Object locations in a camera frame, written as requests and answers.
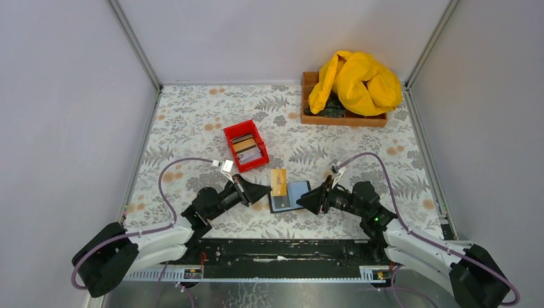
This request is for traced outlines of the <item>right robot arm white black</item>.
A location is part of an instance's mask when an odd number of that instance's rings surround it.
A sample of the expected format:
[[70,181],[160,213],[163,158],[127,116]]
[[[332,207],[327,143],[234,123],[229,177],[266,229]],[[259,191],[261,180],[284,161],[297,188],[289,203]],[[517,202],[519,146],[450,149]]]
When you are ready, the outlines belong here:
[[297,204],[314,214],[335,208],[360,217],[363,232],[390,261],[439,284],[460,307],[499,307],[511,290],[483,247],[464,248],[404,227],[400,217],[381,204],[369,182],[356,183],[352,191],[324,182],[301,195]]

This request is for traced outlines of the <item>red plastic bin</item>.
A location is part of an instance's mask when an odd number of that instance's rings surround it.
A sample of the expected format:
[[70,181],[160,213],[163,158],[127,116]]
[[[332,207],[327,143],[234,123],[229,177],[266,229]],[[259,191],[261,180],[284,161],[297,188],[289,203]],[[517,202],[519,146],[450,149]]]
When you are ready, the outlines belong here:
[[240,172],[269,163],[266,145],[252,120],[224,128],[223,132]]

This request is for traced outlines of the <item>black card holder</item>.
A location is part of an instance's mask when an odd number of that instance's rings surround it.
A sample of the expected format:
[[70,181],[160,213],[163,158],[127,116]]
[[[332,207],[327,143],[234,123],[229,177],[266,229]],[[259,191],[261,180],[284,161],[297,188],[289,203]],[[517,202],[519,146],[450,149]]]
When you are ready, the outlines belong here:
[[278,214],[282,212],[289,212],[293,210],[300,210],[303,209],[303,207],[296,204],[297,199],[301,197],[302,194],[305,194],[310,191],[310,182],[309,181],[301,181],[301,182],[293,182],[287,184],[287,196],[289,197],[291,208],[286,211],[274,211],[271,206],[271,197],[272,195],[268,194],[268,201],[269,201],[269,210],[272,214]]

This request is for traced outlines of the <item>gold VIP card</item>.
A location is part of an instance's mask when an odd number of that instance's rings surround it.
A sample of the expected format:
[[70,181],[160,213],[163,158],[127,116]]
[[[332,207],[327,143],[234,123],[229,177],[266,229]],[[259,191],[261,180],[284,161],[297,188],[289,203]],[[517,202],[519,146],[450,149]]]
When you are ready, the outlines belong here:
[[287,196],[287,172],[285,169],[271,169],[270,182],[272,196]]

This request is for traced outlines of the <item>dark grey card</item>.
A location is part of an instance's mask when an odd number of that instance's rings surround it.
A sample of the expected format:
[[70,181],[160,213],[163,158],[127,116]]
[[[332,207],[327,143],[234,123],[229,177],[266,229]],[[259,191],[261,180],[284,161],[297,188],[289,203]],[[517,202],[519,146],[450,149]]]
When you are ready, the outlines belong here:
[[274,211],[286,211],[291,208],[288,196],[272,196],[271,206]]

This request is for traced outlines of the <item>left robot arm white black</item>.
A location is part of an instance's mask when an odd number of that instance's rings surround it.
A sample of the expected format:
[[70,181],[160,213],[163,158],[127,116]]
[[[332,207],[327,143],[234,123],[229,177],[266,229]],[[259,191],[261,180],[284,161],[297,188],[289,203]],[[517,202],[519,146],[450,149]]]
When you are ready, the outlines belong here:
[[201,238],[211,222],[232,207],[247,207],[271,192],[268,185],[254,184],[236,174],[219,192],[200,189],[192,203],[170,223],[151,230],[129,231],[114,222],[104,227],[72,258],[75,287],[97,298],[115,289],[130,273],[155,264],[197,255]]

